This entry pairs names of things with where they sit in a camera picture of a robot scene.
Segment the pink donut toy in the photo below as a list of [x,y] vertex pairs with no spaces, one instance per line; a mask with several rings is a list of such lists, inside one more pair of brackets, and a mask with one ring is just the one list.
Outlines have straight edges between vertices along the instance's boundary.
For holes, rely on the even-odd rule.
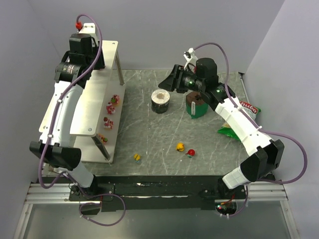
[[121,100],[121,98],[120,98],[119,95],[113,95],[113,96],[111,97],[110,102],[111,102],[111,104],[112,104],[113,106],[117,106],[117,105],[120,103],[120,100]]

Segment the strawberry cake toy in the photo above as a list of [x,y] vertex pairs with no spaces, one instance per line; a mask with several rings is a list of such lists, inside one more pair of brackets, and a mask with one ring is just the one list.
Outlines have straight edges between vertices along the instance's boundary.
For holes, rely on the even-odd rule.
[[113,129],[113,126],[114,126],[114,122],[111,119],[109,119],[108,117],[103,118],[103,128],[105,130],[111,130]]

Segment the yellow duck toy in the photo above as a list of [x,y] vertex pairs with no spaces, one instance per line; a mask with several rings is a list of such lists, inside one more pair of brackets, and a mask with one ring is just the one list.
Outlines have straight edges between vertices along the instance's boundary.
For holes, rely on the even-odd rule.
[[177,145],[176,145],[176,151],[178,152],[183,152],[185,150],[185,146],[183,143],[179,142]]

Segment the yellow pink lion toy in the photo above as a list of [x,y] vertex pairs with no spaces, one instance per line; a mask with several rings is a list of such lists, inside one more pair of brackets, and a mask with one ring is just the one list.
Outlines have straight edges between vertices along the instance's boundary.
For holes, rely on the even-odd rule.
[[108,142],[108,139],[104,135],[99,133],[98,137],[100,138],[103,144],[106,144]]

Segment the yellow bee toy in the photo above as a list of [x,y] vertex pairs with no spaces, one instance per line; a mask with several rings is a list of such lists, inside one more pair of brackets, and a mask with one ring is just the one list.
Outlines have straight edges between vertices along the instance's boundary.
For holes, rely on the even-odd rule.
[[140,159],[141,159],[141,156],[136,153],[136,154],[134,155],[134,161],[135,161],[135,162],[139,162]]

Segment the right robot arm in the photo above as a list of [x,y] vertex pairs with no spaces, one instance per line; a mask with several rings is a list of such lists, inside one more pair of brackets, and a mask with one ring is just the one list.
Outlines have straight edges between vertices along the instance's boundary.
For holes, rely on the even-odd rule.
[[225,84],[219,82],[213,59],[198,59],[195,72],[174,65],[169,76],[159,83],[159,88],[178,93],[188,90],[199,92],[204,102],[230,125],[244,145],[248,158],[219,179],[220,194],[255,182],[280,165],[284,144],[280,140],[274,141],[254,126],[254,121],[245,113],[234,92],[227,92]]

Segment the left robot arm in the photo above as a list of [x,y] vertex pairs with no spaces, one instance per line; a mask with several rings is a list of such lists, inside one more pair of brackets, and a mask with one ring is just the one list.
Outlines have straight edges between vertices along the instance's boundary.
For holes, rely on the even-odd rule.
[[73,147],[70,134],[77,103],[101,54],[101,47],[94,52],[93,43],[95,40],[89,34],[72,34],[69,38],[70,49],[55,69],[52,97],[55,106],[49,111],[51,119],[39,141],[33,141],[29,146],[30,151],[40,159],[39,180],[42,179],[43,164],[47,163],[60,168],[63,174],[82,188],[95,186],[94,175],[82,164],[81,150]]

